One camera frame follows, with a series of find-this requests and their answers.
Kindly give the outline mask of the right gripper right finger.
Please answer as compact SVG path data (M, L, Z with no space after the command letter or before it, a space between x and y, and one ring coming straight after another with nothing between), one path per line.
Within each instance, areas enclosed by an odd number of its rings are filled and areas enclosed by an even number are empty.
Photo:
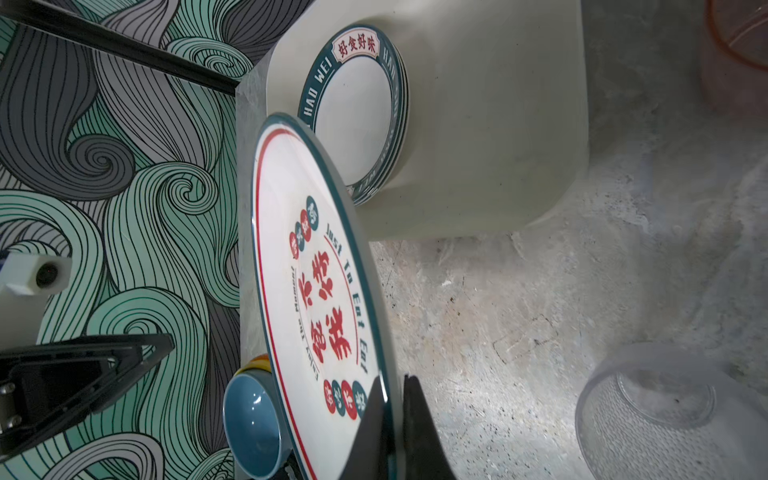
M405 478L455 480L419 379L406 375L403 392Z

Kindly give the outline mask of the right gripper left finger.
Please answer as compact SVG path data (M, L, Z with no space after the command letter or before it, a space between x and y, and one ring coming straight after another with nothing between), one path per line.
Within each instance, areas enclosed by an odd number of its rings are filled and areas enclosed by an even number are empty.
M381 380L376 377L340 480L388 478L389 434L385 431L384 420L384 394Z

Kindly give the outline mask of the green rim lettered plate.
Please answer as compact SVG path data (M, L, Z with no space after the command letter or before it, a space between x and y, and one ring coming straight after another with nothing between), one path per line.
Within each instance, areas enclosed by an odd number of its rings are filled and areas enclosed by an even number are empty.
M389 180L405 140L410 85L399 50L379 28L352 24L316 56L298 118L334 162L352 202L371 200Z

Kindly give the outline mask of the clear plastic cup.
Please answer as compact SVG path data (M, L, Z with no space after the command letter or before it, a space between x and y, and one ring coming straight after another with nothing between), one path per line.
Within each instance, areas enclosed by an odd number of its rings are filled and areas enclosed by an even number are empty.
M725 366L638 343L593 371L575 410L596 479L764 479L767 409Z

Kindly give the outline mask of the blue bowl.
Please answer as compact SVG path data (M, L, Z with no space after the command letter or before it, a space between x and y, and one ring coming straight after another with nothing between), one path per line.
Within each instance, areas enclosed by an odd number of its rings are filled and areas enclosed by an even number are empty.
M223 423L237 465L251 479L271 479L293 450L276 382L261 369L237 373L223 399Z

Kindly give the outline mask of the white plastic bin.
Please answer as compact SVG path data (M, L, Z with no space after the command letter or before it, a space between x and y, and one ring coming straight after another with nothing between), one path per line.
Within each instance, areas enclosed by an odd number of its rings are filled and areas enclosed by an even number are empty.
M586 170L577 1L316 1L275 47L269 112L294 113L323 44L353 23L393 41L409 77L404 149L358 217L374 241L514 231Z

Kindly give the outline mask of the pink plastic cup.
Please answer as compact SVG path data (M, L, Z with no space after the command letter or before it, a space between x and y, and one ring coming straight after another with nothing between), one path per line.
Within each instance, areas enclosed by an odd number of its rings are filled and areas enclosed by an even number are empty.
M767 3L714 1L704 7L700 50L703 91L716 109L767 116Z

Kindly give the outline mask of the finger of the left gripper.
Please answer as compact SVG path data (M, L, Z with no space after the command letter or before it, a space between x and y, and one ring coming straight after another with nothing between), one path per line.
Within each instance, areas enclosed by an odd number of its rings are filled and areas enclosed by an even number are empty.
M1 352L1 457L100 413L175 348L167 333L92 335Z

